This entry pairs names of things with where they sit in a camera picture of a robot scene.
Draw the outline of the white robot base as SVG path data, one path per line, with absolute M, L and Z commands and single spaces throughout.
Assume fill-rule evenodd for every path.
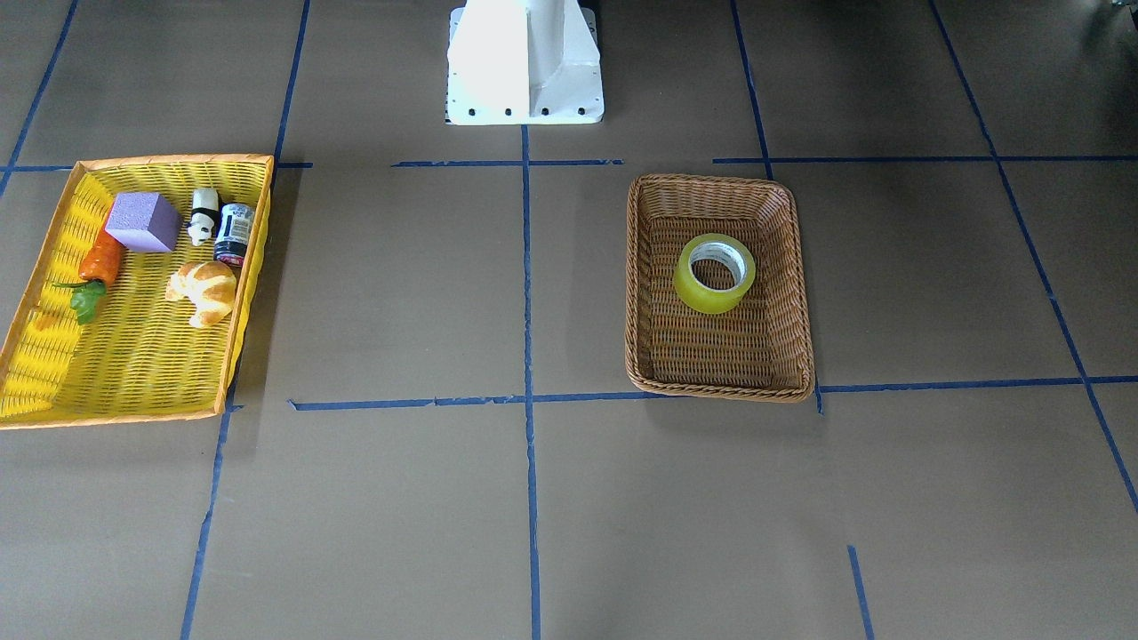
M 445 120 L 585 125 L 605 117 L 597 1 L 468 1 L 450 13 Z

